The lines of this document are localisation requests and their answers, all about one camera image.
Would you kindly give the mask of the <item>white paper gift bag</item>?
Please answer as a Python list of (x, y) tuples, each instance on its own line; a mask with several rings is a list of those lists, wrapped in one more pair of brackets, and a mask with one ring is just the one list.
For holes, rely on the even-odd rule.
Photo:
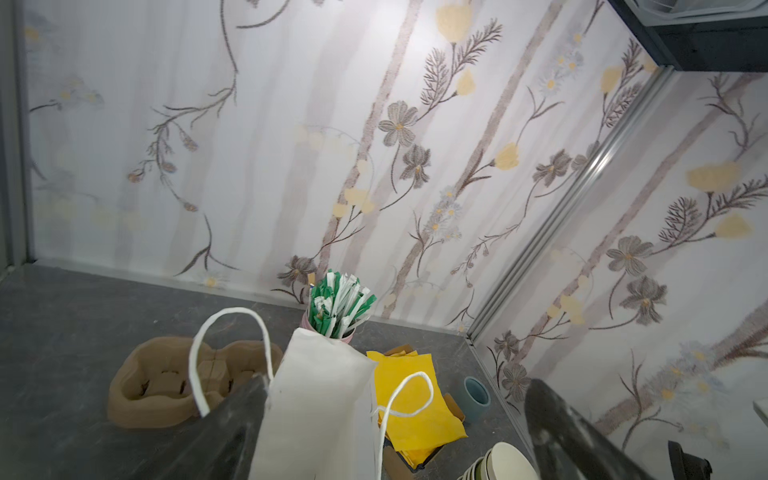
[(208, 317), (193, 338), (189, 374), (201, 416), (209, 407), (197, 373), (205, 334), (220, 318), (254, 319), (266, 350), (267, 400), (246, 479), (379, 479), (392, 406), (375, 398), (376, 362), (340, 340), (298, 328), (278, 367), (270, 335), (253, 310), (225, 308)]

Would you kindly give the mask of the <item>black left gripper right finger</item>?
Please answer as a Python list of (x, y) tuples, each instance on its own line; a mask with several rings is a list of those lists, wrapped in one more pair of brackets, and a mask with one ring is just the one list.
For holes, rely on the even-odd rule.
[(531, 381), (524, 411), (540, 478), (650, 477), (544, 381)]

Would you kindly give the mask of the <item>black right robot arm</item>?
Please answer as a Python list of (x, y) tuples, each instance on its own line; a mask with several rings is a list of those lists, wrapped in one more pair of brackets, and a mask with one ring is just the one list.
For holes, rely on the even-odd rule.
[(674, 441), (667, 443), (670, 466), (674, 480), (710, 480), (712, 466), (707, 459), (686, 453)]

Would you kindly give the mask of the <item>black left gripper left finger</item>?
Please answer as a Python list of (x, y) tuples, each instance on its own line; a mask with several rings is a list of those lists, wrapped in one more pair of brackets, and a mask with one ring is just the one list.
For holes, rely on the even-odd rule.
[(181, 438), (134, 473), (136, 479), (246, 479), (267, 400), (267, 381), (251, 379)]

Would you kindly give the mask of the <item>brown pulp cup carrier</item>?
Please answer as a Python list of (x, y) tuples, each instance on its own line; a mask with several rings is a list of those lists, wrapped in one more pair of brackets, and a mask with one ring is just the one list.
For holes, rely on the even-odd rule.
[[(192, 344), (191, 338), (157, 337), (137, 346), (110, 384), (108, 419), (126, 429), (162, 429), (197, 417), (188, 363)], [(211, 409), (266, 372), (262, 341), (240, 340), (221, 349), (200, 346), (197, 373)]]

